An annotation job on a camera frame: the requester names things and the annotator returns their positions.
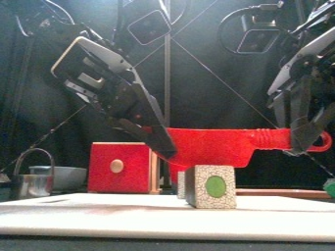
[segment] green dot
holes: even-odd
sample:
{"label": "green dot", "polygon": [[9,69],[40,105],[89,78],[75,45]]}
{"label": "green dot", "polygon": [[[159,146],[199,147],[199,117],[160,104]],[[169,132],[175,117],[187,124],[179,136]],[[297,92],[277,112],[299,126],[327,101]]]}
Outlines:
{"label": "green dot", "polygon": [[205,181],[205,190],[211,197],[221,198],[227,192],[224,179],[220,176],[209,176]]}

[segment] white table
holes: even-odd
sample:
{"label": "white table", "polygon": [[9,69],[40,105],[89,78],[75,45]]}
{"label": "white table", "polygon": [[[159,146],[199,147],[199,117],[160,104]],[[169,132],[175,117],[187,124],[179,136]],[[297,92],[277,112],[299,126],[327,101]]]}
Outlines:
{"label": "white table", "polygon": [[235,210],[200,210],[175,195],[77,193],[0,203],[0,234],[335,242],[335,204],[237,196]]}

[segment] red wooden block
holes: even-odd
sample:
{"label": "red wooden block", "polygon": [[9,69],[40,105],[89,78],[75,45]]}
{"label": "red wooden block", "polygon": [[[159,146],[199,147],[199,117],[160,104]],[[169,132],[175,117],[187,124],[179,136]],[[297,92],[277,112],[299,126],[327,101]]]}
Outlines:
{"label": "red wooden block", "polygon": [[157,193],[157,156],[144,143],[93,143],[88,191]]}

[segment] granite-textured block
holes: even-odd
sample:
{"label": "granite-textured block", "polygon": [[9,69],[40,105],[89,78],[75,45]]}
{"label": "granite-textured block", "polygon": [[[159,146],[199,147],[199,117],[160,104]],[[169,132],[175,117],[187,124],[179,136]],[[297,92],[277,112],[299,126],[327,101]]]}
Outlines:
{"label": "granite-textured block", "polygon": [[184,199],[184,172],[177,172],[176,197]]}
{"label": "granite-textured block", "polygon": [[197,165],[185,171],[184,197],[203,209],[235,208],[235,168]]}

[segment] green object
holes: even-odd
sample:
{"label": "green object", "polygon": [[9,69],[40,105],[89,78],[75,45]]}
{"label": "green object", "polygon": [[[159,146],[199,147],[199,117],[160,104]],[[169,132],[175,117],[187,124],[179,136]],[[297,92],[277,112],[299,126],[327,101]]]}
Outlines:
{"label": "green object", "polygon": [[205,181],[205,191],[213,198],[221,198],[227,192],[227,184],[220,176],[209,176]]}
{"label": "green object", "polygon": [[335,198],[335,178],[327,179],[327,182],[323,184],[323,190],[327,192],[331,198]]}

